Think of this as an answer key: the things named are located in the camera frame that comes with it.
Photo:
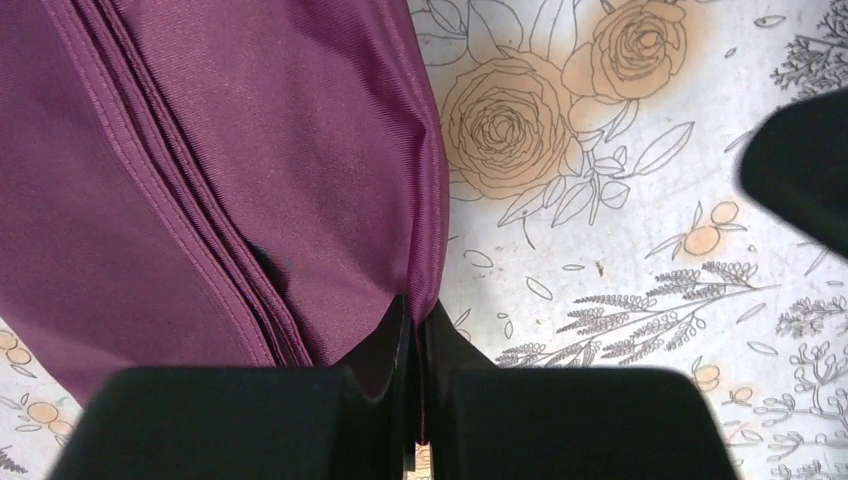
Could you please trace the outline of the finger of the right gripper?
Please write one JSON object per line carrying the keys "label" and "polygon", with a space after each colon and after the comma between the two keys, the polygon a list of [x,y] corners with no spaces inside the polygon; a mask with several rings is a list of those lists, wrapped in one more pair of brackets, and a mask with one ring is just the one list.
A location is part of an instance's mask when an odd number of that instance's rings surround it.
{"label": "finger of the right gripper", "polygon": [[745,194],[847,256],[847,90],[781,107],[754,131],[738,167]]}

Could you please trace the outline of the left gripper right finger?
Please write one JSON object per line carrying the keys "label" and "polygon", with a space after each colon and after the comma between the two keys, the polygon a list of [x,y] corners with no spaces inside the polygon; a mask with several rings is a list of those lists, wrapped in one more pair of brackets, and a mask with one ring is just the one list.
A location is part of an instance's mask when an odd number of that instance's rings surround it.
{"label": "left gripper right finger", "polygon": [[732,479],[714,418],[660,368],[495,366],[436,306],[418,329],[437,479]]}

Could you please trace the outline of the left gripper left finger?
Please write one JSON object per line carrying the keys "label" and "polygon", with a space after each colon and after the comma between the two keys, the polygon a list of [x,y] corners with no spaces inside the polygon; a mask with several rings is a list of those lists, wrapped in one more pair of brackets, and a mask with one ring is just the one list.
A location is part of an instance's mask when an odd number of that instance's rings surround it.
{"label": "left gripper left finger", "polygon": [[145,367],[95,395],[55,479],[401,479],[407,301],[330,367]]}

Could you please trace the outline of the purple satin napkin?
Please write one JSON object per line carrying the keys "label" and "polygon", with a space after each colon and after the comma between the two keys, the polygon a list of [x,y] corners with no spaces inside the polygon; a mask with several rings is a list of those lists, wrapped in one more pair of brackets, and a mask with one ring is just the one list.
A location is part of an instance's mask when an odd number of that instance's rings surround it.
{"label": "purple satin napkin", "polygon": [[5,1],[2,319],[80,404],[335,363],[437,300],[438,127],[403,1]]}

